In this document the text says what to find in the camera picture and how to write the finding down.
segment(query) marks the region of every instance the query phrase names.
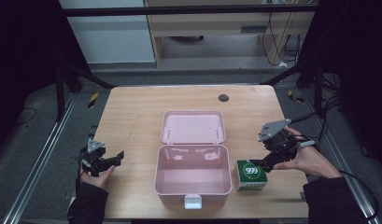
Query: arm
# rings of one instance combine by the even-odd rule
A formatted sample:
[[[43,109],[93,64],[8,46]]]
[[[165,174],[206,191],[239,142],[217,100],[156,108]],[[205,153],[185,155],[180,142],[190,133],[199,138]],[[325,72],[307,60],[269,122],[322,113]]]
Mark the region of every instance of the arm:
[[[299,132],[291,128],[285,128],[285,130],[301,138]],[[314,147],[299,147],[294,160],[278,163],[274,169],[296,169],[321,177],[319,180],[304,185],[311,224],[367,223],[346,180]]]
[[[115,166],[98,177],[82,172],[76,199],[71,203],[67,217],[69,223],[103,223],[108,192],[104,190]]]

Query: gray floor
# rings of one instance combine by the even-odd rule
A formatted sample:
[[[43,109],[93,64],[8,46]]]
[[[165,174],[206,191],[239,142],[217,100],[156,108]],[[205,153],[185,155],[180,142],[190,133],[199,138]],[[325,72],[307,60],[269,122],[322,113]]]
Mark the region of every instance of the gray floor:
[[[256,84],[277,76],[285,69],[267,62],[261,43],[255,35],[205,36],[199,42],[178,42],[166,38],[159,68],[137,66],[127,68],[124,72],[99,71],[95,75],[120,86]],[[291,76],[275,86],[283,113],[289,119],[311,112],[308,101],[298,103],[288,96],[288,89],[292,89],[308,99],[313,90],[312,87],[296,90],[296,78],[296,75]],[[59,138],[53,141],[51,153],[44,154],[47,158],[46,164],[41,165],[40,172],[37,172],[40,176],[35,180],[34,187],[29,188],[30,197],[24,199],[26,206],[20,210],[21,222],[66,221],[66,209],[75,187],[77,163],[74,158],[95,132],[109,95],[109,90],[100,88],[87,79],[80,80],[83,84],[82,93],[65,91],[66,100],[74,99],[75,103]],[[96,91],[99,93],[96,104],[93,108],[88,108],[90,98]],[[327,99],[332,95],[331,91],[324,92]],[[13,127],[12,133],[0,147],[0,223],[18,198],[28,175],[34,171],[35,163],[40,161],[39,156],[46,148],[50,133],[56,128],[55,97],[54,86],[32,93],[27,98],[26,106],[33,109],[24,109],[19,122],[31,120]],[[343,166],[338,163],[338,154],[332,151],[332,136],[333,147],[339,148],[345,168],[364,180],[378,198],[379,221],[382,223],[382,166],[377,160],[362,156],[362,145],[347,122],[346,115],[338,108],[328,112],[329,132],[320,144],[321,152],[338,167]],[[312,117],[291,126],[302,133],[316,136],[320,130],[319,122],[319,119]],[[284,223],[305,222],[285,220]],[[262,223],[277,223],[277,220],[262,220]]]

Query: table top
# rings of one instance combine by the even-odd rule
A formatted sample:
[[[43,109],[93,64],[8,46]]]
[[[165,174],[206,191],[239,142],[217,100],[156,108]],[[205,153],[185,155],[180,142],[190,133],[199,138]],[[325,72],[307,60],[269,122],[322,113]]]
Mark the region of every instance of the table top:
[[[227,94],[229,101],[219,100]],[[94,137],[106,143],[104,158],[124,150],[124,159],[109,178],[106,218],[270,218],[307,217],[300,192],[304,173],[272,171],[261,191],[237,191],[219,207],[186,210],[168,207],[154,189],[161,132],[167,111],[218,110],[223,115],[231,169],[237,160],[262,159],[269,151],[257,138],[266,122],[283,113],[271,86],[147,86],[114,88]]]

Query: box handle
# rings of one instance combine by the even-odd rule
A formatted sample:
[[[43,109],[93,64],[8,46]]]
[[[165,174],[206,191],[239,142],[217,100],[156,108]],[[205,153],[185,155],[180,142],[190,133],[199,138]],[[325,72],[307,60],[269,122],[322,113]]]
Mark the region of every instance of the box handle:
[[[185,195],[185,209],[201,209],[202,208],[202,196],[199,194],[187,194]]]

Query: green box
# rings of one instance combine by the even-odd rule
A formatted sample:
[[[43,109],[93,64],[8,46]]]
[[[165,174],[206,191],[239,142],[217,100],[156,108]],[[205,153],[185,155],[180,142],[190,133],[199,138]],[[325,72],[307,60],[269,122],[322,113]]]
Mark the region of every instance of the green box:
[[[249,161],[237,161],[234,167],[237,190],[262,190],[267,183],[266,172]]]

